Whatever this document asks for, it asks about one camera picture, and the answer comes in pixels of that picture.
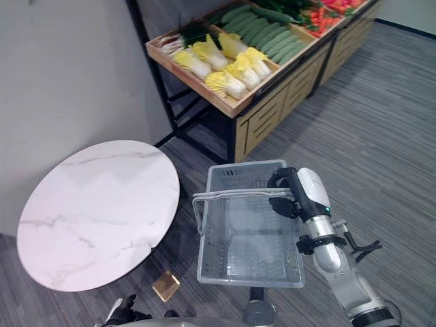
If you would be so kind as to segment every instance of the marble table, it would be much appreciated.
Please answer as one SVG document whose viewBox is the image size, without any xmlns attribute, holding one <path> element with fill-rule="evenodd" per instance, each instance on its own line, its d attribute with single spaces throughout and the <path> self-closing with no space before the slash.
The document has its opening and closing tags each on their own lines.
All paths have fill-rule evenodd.
<svg viewBox="0 0 436 327">
<path fill-rule="evenodd" d="M 133 270 L 166 234 L 179 183 L 154 146 L 112 141 L 67 158 L 35 188 L 18 225 L 22 265 L 38 283 L 75 292 Z"/>
</svg>

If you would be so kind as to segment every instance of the metal handle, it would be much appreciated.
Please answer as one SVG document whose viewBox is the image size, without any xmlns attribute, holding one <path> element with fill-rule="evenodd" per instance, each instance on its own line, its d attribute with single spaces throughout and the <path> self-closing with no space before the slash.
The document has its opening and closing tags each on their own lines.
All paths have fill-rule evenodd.
<svg viewBox="0 0 436 327">
<path fill-rule="evenodd" d="M 292 193 L 288 188 L 272 188 L 272 189 L 229 189 L 225 191 L 215 191 L 206 193 L 193 194 L 192 206 L 193 213 L 196 216 L 198 234 L 203 236 L 203 219 L 198 210 L 198 202 L 214 201 L 222 198 L 242 198 L 251 196 L 267 196 L 273 198 L 276 196 L 291 196 Z"/>
</svg>

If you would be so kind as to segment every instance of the small wooden block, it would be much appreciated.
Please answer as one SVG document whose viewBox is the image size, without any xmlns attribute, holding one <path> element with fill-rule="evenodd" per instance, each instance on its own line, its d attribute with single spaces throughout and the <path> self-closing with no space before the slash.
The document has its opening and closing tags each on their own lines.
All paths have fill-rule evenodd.
<svg viewBox="0 0 436 327">
<path fill-rule="evenodd" d="M 153 284 L 156 294 L 164 302 L 168 301 L 179 287 L 180 281 L 169 270 L 164 272 Z"/>
</svg>

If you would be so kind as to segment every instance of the cucumber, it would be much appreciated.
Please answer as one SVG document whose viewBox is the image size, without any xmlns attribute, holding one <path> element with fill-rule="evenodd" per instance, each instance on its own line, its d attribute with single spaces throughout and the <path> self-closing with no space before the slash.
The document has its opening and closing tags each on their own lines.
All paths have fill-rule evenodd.
<svg viewBox="0 0 436 327">
<path fill-rule="evenodd" d="M 299 53 L 304 47 L 306 46 L 306 44 L 300 44 L 298 45 L 298 47 L 296 47 L 295 49 L 293 49 L 291 52 L 287 53 L 279 62 L 279 65 L 284 65 L 285 63 L 287 63 L 289 60 L 292 59 L 293 56 L 295 56 L 297 53 Z"/>
<path fill-rule="evenodd" d="M 233 27 L 234 25 L 238 24 L 240 21 L 248 18 L 248 17 L 258 17 L 257 15 L 253 14 L 252 12 L 243 12 L 242 14 L 239 14 L 235 18 L 233 18 L 227 25 L 224 25 L 223 29 L 226 30 L 228 28 Z"/>
<path fill-rule="evenodd" d="M 250 22 L 257 19 L 258 17 L 255 15 L 254 17 L 246 17 L 246 19 L 243 19 L 242 21 L 238 22 L 237 24 L 232 25 L 231 27 L 225 29 L 227 33 L 238 33 L 241 29 L 247 26 Z"/>
<path fill-rule="evenodd" d="M 278 36 L 278 34 L 283 33 L 284 31 L 289 31 L 289 28 L 287 27 L 279 27 L 278 29 L 275 29 L 274 31 L 266 34 L 258 44 L 256 44 L 256 48 L 262 49 L 262 47 L 267 44 L 269 41 L 271 41 L 274 37 Z"/>
<path fill-rule="evenodd" d="M 221 17 L 221 22 L 223 24 L 227 24 L 228 22 L 230 22 L 233 18 L 235 18 L 236 16 L 238 16 L 239 14 L 243 13 L 243 12 L 248 12 L 249 10 L 251 10 L 251 6 L 250 5 L 242 5 L 240 7 L 237 7 L 235 9 L 230 10 L 229 12 L 225 13 L 224 16 Z"/>
<path fill-rule="evenodd" d="M 270 41 L 268 41 L 268 43 L 266 43 L 262 47 L 261 51 L 263 53 L 267 53 L 268 50 L 270 50 L 275 44 L 279 43 L 281 40 L 289 38 L 290 36 L 291 36 L 290 30 L 287 30 L 287 31 L 284 31 L 284 32 L 278 34 L 276 37 L 274 37 Z"/>
<path fill-rule="evenodd" d="M 250 33 L 250 31 L 252 30 L 252 28 L 254 28 L 254 26 L 257 26 L 257 24 L 262 24 L 262 23 L 268 24 L 266 18 L 258 18 L 252 20 L 249 24 L 247 24 L 247 26 L 245 26 L 243 29 L 240 30 L 239 35 L 241 37 L 247 36 L 247 34 Z"/>
<path fill-rule="evenodd" d="M 272 21 L 275 22 L 281 22 L 282 24 L 289 24 L 291 22 L 295 22 L 295 20 L 291 16 L 287 14 L 283 14 L 281 12 L 276 12 L 275 10 L 253 6 L 251 8 L 251 11 L 260 17 L 271 19 Z"/>
<path fill-rule="evenodd" d="M 270 50 L 266 52 L 268 58 L 273 58 L 281 49 L 286 48 L 288 45 L 297 46 L 296 40 L 284 39 L 276 43 Z"/>
<path fill-rule="evenodd" d="M 298 47 L 298 45 L 299 45 L 299 43 L 297 43 L 297 42 L 292 42 L 290 44 L 286 44 L 281 49 L 279 49 L 276 54 L 271 56 L 271 60 L 274 61 L 275 63 L 280 62 L 280 60 L 282 60 L 282 58 L 285 55 L 287 55 L 289 52 L 293 52 L 294 49 Z"/>
<path fill-rule="evenodd" d="M 263 29 L 259 34 L 257 34 L 254 39 L 252 46 L 257 46 L 258 42 L 268 33 L 274 31 L 275 29 L 278 29 L 280 27 L 280 24 L 275 22 L 273 24 L 268 25 L 265 29 Z"/>
<path fill-rule="evenodd" d="M 244 42 L 246 44 L 249 44 L 250 46 L 253 45 L 253 39 L 254 37 L 259 34 L 261 31 L 263 31 L 269 24 L 266 22 L 261 22 L 260 24 L 257 24 L 254 26 L 250 32 L 244 37 Z"/>
</svg>

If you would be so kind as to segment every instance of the plastic basket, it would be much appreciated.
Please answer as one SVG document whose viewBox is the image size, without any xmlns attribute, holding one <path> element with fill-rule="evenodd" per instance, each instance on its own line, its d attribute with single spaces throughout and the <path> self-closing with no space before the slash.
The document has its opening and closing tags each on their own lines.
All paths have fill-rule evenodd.
<svg viewBox="0 0 436 327">
<path fill-rule="evenodd" d="M 276 214 L 268 199 L 290 197 L 289 189 L 266 189 L 283 160 L 209 168 L 206 193 L 195 194 L 201 236 L 200 283 L 298 288 L 305 284 L 296 248 L 298 220 Z M 204 201 L 201 217 L 198 202 Z"/>
</svg>

